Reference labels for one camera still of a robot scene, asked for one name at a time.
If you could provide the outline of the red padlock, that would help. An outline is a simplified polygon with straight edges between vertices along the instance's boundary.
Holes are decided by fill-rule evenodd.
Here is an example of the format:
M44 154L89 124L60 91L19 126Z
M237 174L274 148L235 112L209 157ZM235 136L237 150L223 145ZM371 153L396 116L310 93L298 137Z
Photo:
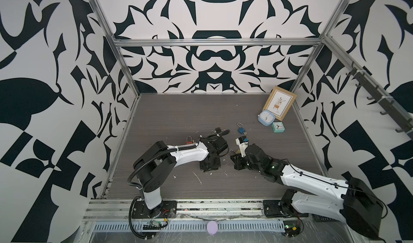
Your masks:
M193 143L194 143L194 140L193 140L192 136L188 136L188 137L186 138L186 144L187 144L187 145L190 145L190 144L193 144Z

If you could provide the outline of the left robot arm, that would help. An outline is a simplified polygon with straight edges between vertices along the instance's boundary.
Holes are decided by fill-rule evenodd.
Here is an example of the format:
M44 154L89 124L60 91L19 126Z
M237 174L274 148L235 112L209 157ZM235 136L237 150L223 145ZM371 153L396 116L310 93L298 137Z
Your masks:
M224 138L229 133L230 130L216 128L211 135L186 145L158 141L134 162L127 184L139 190L148 210L156 209L162 205L160 187L174 168L198 162L203 172L219 170L220 159L229 150Z

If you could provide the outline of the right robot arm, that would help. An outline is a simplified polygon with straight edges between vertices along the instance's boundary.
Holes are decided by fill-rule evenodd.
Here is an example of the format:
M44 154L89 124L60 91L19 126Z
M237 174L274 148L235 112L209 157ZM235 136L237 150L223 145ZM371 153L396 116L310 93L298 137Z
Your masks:
M231 152L236 170L260 173L267 181L289 187L279 203L286 216L312 214L345 223L353 231L378 240L386 209L367 184L355 177L333 179L305 171L288 159L275 159L256 144Z

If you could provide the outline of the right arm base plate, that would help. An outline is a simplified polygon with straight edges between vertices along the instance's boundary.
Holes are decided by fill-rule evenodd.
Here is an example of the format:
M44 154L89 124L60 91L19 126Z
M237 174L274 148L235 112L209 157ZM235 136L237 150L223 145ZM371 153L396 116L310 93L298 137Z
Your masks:
M287 218L290 214L282 210L280 200L263 200L264 215L267 218Z

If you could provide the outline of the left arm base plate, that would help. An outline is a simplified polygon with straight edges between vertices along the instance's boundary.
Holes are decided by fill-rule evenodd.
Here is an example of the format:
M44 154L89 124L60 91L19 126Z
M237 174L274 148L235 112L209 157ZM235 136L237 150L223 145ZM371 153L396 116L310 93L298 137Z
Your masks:
M162 201L154 209L149 209L144 201L136 201L131 206L132 219L163 218L165 215L174 214L177 201Z

